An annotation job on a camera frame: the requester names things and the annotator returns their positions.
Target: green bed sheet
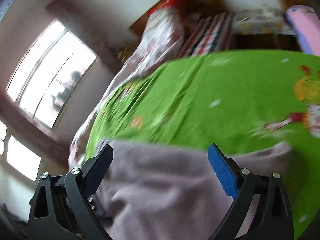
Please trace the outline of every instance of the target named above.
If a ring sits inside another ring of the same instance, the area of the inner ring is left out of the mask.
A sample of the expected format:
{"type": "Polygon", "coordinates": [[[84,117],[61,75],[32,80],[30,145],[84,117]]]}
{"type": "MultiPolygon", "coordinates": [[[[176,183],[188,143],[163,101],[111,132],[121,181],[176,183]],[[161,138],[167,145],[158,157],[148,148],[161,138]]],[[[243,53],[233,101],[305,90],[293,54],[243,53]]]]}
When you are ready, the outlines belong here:
{"type": "Polygon", "coordinates": [[[319,70],[320,57],[277,50],[167,62],[108,99],[94,122],[86,157],[110,137],[204,151],[216,143],[225,154],[287,141],[294,152],[283,179],[296,239],[320,206],[319,70]]]}

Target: blue gripper pad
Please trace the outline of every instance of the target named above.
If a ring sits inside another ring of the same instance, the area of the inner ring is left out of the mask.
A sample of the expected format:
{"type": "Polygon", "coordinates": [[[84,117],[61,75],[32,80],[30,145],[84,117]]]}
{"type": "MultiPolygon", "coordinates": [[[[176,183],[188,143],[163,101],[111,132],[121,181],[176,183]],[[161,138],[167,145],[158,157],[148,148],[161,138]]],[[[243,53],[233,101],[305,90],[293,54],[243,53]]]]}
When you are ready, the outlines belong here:
{"type": "Polygon", "coordinates": [[[224,192],[235,200],[239,194],[236,177],[214,145],[208,148],[208,160],[216,173],[224,192]]]}

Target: cartoon character print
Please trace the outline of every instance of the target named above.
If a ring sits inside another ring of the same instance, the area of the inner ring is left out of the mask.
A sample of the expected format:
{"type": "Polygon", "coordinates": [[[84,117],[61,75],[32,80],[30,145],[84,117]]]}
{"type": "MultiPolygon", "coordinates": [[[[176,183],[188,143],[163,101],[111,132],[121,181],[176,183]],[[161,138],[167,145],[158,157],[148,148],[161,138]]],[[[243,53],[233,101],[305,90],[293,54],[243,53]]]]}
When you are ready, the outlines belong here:
{"type": "Polygon", "coordinates": [[[320,139],[320,80],[309,78],[311,71],[308,67],[301,66],[301,69],[305,75],[295,83],[294,93],[298,101],[306,101],[306,112],[291,113],[287,119],[268,123],[261,130],[273,132],[289,123],[301,122],[313,137],[320,139]]]}

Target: striped fabric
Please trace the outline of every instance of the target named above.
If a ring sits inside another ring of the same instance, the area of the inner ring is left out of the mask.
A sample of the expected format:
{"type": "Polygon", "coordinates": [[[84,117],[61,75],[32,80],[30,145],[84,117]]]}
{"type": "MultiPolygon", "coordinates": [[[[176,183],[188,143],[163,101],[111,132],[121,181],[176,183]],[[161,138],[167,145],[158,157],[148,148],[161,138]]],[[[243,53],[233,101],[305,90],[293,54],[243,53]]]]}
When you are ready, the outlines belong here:
{"type": "Polygon", "coordinates": [[[200,19],[196,29],[182,46],[178,57],[205,55],[230,49],[232,13],[222,13],[200,19]]]}

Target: brown wooden headboard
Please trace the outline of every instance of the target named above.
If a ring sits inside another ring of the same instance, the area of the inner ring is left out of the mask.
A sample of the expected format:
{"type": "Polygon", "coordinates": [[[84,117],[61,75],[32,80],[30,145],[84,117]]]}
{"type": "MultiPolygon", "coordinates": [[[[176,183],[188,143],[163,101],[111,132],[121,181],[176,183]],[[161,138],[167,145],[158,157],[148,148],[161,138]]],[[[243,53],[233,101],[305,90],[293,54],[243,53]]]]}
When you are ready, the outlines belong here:
{"type": "MultiPolygon", "coordinates": [[[[226,11],[227,8],[222,0],[187,0],[186,13],[200,12],[204,16],[213,15],[226,11]]],[[[142,15],[129,29],[141,36],[147,24],[148,12],[142,15]]]]}

